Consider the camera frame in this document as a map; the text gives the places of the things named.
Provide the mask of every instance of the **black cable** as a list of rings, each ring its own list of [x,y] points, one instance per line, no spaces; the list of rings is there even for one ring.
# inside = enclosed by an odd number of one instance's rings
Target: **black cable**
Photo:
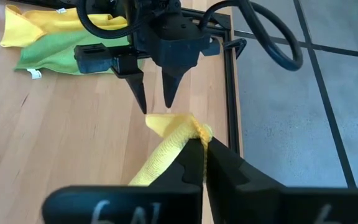
[[[199,28],[201,30],[205,29],[213,13],[218,9],[228,6],[237,6],[240,9],[249,28],[254,33],[255,38],[276,63],[291,71],[296,71],[302,66],[302,51],[291,30],[274,13],[257,3],[250,2],[249,0],[227,0],[214,4],[205,12],[205,15],[199,23]],[[268,19],[284,35],[284,38],[288,41],[291,47],[293,59],[287,57],[271,40],[255,12],[258,12]]]
[[[129,26],[118,30],[104,30],[94,25],[92,21],[89,19],[88,13],[86,12],[86,2],[87,0],[78,0],[77,2],[78,18],[80,19],[82,25],[85,27],[87,31],[89,31],[91,34],[97,37],[104,38],[104,39],[116,39],[120,37],[125,37],[135,32],[137,29],[139,29],[141,25],[146,24],[150,22],[152,19],[161,15],[163,12],[163,10],[153,11],[152,13],[146,15],[144,18],[138,18],[139,16],[139,9],[138,9],[133,24],[130,24]]]

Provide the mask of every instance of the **towel fold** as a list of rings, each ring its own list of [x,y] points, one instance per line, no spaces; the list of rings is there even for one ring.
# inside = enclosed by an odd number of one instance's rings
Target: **towel fold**
[[[146,125],[164,140],[154,150],[129,185],[148,186],[176,159],[189,139],[200,138],[204,150],[212,140],[212,130],[207,124],[200,125],[190,114],[146,115]]]
[[[110,14],[88,16],[96,26],[106,30],[120,29],[127,25],[127,21],[123,17],[113,18]],[[46,34],[83,29],[75,8],[67,9],[64,13],[40,10],[21,13],[18,7],[7,5],[5,8],[5,31],[1,46],[26,47]]]
[[[129,44],[127,37],[102,39],[86,30],[49,34],[22,49],[21,57],[15,69],[47,68],[60,73],[83,75],[74,59],[74,48],[77,45],[99,43],[107,47]],[[109,69],[103,73],[112,73],[112,71]]]

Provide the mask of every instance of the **tile grout line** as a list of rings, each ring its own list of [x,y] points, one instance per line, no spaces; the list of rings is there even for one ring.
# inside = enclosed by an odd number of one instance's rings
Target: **tile grout line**
[[[351,165],[349,163],[349,159],[347,158],[346,150],[343,145],[341,133],[339,132],[339,128],[335,119],[335,114],[333,111],[333,107],[329,100],[328,92],[326,85],[324,83],[323,74],[321,73],[320,66],[318,64],[316,52],[313,49],[313,44],[311,43],[311,36],[308,30],[308,26],[306,23],[305,15],[303,14],[303,10],[299,0],[293,0],[295,5],[295,11],[298,16],[299,23],[301,25],[303,36],[305,37],[306,48],[308,50],[308,54],[310,57],[311,65],[313,67],[314,75],[316,77],[317,85],[320,91],[321,99],[323,101],[324,109],[326,112],[326,116],[328,119],[329,127],[331,129],[331,134],[333,135],[336,151],[338,154],[339,162],[341,163],[342,171],[345,176],[347,187],[350,189],[356,189],[356,182],[354,180],[354,176],[352,173]]]
[[[234,36],[236,37],[244,37],[244,38],[250,38],[250,39],[254,39],[255,35],[251,32],[246,32],[246,31],[241,31],[241,30],[234,30]],[[281,37],[270,37],[273,42],[275,42],[276,44],[285,44],[288,45],[288,42],[286,39],[281,38]],[[307,48],[307,44],[304,41],[299,41],[299,44],[302,48]],[[311,44],[311,47],[313,48],[313,50],[320,50],[323,52],[329,52],[329,53],[334,53],[334,54],[339,54],[339,55],[346,55],[346,56],[353,56],[353,57],[358,57],[358,51],[356,50],[347,50],[347,49],[340,49],[337,47],[329,47],[329,46],[325,46],[325,45],[319,45],[319,44]]]

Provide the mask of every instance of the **floor tile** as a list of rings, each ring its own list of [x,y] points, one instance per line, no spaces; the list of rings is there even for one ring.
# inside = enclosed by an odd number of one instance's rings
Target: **floor tile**
[[[316,54],[358,186],[358,57]]]
[[[311,63],[303,53],[304,66],[289,72],[256,40],[248,40],[237,61],[245,159],[288,186],[345,187]]]
[[[254,2],[266,7],[276,14],[290,28],[298,40],[305,40],[296,15],[293,0],[255,0]],[[259,16],[259,19],[265,26],[269,35],[272,37],[283,37],[281,32],[270,21],[265,19],[263,16]],[[233,26],[235,30],[250,32],[248,24],[237,7],[233,8]]]
[[[358,51],[358,0],[300,0],[314,44]]]

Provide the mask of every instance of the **black metal frame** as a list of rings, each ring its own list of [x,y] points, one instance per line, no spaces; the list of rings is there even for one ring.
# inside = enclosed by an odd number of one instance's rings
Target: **black metal frame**
[[[74,7],[71,4],[65,3],[52,3],[47,1],[38,0],[11,0],[17,2],[23,2],[26,4],[35,4],[38,6],[50,7],[53,9],[70,8]],[[194,20],[200,20],[204,12],[194,9],[182,9],[185,17],[190,17]],[[230,42],[232,40],[231,35],[231,18],[229,15],[214,13],[210,22],[219,25],[208,26],[207,31],[216,37],[220,37],[223,43]],[[234,77],[234,58],[233,49],[224,49],[224,75],[226,80],[226,110],[227,110],[227,136],[229,140],[229,148],[236,154],[240,154],[240,142],[239,142],[239,127],[238,127],[238,114],[237,114],[237,96],[236,96],[236,82]]]

